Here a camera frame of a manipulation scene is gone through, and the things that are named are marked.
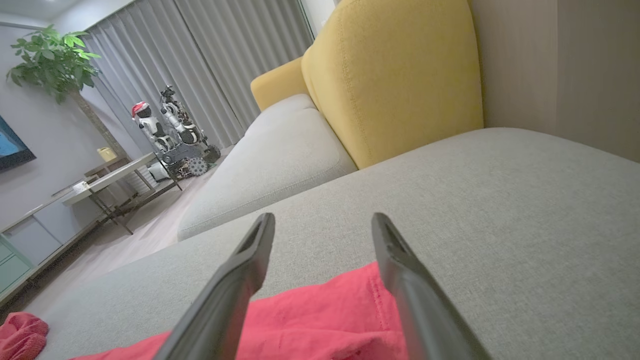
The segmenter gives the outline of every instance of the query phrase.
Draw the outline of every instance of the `desk leg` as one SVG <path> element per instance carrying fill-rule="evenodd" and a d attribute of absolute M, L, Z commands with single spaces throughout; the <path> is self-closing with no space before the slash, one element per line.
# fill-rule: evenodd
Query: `desk leg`
<path fill-rule="evenodd" d="M 180 184 L 178 184 L 178 179 L 176 179 L 175 176 L 173 176 L 173 174 L 169 171 L 169 169 L 166 168 L 166 166 L 164 165 L 164 163 L 162 162 L 162 160 L 158 159 L 158 161 L 160 162 L 160 165 L 162 165 L 162 167 L 164 168 L 164 171 L 166 171 L 167 175 L 169 175 L 169 177 L 171 178 L 171 180 L 173 181 L 173 183 L 178 186 L 178 189 L 180 189 L 180 191 L 182 191 L 182 188 L 180 187 Z"/>
<path fill-rule="evenodd" d="M 153 192 L 156 190 L 156 189 L 154 189 L 153 186 L 151 186 L 151 183 L 148 182 L 147 179 L 145 179 L 145 177 L 142 176 L 142 174 L 138 170 L 135 170 L 134 172 L 136 173 L 136 175 L 138 175 L 138 177 L 142 180 L 142 182 L 145 183 L 145 185 L 147 186 L 147 188 L 149 188 L 149 190 L 151 190 Z"/>
<path fill-rule="evenodd" d="M 109 209 L 109 206 L 107 206 L 102 200 L 100 200 L 100 198 L 98 197 L 98 195 L 93 192 L 93 190 L 89 189 L 89 191 L 91 192 L 91 195 L 89 196 L 89 198 L 93 201 L 94 204 L 98 205 L 98 208 L 100 208 L 100 210 L 102 210 L 102 212 L 107 215 L 107 217 L 114 222 L 114 224 L 116 225 L 120 225 L 122 227 L 125 228 L 125 230 L 127 230 L 129 232 L 129 234 L 133 235 L 133 231 L 131 231 L 125 224 L 121 223 L 117 217 L 113 214 L 113 212 Z"/>

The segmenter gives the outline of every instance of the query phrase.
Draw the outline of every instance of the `cabinet door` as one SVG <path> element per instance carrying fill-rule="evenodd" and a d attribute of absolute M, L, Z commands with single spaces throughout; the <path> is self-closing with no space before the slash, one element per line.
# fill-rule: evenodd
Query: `cabinet door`
<path fill-rule="evenodd" d="M 60 243 L 31 217 L 7 230 L 3 235 L 33 266 L 40 264 L 61 247 Z"/>
<path fill-rule="evenodd" d="M 29 271 L 29 266 L 17 256 L 12 256 L 9 260 L 0 264 L 0 293 L 6 290 L 20 276 Z"/>
<path fill-rule="evenodd" d="M 33 215 L 61 244 L 67 243 L 100 216 L 100 209 L 89 198 L 73 206 L 65 206 L 62 203 L 65 199 L 62 197 Z"/>
<path fill-rule="evenodd" d="M 0 244 L 0 264 L 11 255 L 13 255 L 11 250 L 7 249 L 6 246 Z"/>

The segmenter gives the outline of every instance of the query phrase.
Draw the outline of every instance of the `green leaves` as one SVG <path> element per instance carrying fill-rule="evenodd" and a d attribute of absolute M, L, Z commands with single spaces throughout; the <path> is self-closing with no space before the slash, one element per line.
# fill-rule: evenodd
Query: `green leaves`
<path fill-rule="evenodd" d="M 58 103 L 65 100 L 69 91 L 95 86 L 93 77 L 99 70 L 90 60 L 100 55 L 82 49 L 86 47 L 79 38 L 83 35 L 87 33 L 75 31 L 60 36 L 51 25 L 17 39 L 11 47 L 23 62 L 7 72 L 7 81 L 11 78 L 19 86 L 24 83 L 41 86 Z"/>
<path fill-rule="evenodd" d="M 53 51 L 51 50 L 43 50 L 42 51 L 42 56 L 44 56 L 45 58 L 49 59 L 49 60 L 53 60 L 56 58 L 55 55 L 53 55 Z"/>
<path fill-rule="evenodd" d="M 75 35 L 72 35 L 72 34 L 73 33 L 69 33 L 69 34 L 66 34 L 64 37 L 62 37 L 62 40 L 65 42 L 66 46 L 74 47 L 75 45 L 78 45 L 78 46 L 81 46 L 81 47 L 86 47 L 84 42 L 82 40 L 80 40 L 79 37 L 77 37 Z"/>

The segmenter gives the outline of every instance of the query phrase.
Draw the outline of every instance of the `yellow sofa backrest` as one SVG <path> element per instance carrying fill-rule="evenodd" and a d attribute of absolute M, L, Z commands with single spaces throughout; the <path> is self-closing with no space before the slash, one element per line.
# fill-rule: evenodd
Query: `yellow sofa backrest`
<path fill-rule="evenodd" d="M 301 68 L 358 168 L 483 127 L 466 0 L 342 0 Z"/>

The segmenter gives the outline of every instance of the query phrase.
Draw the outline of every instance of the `gray sofa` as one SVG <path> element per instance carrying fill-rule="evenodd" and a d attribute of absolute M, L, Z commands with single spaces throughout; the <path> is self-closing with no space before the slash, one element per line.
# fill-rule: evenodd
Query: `gray sofa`
<path fill-rule="evenodd" d="M 496 358 L 640 353 L 640 165 L 549 135 L 484 129 L 340 177 L 69 293 L 39 359 L 170 330 L 258 214 L 276 216 L 256 298 L 375 260 L 386 213 Z"/>
<path fill-rule="evenodd" d="M 286 98 L 253 121 L 180 221 L 178 238 L 190 238 L 356 170 L 311 98 Z"/>

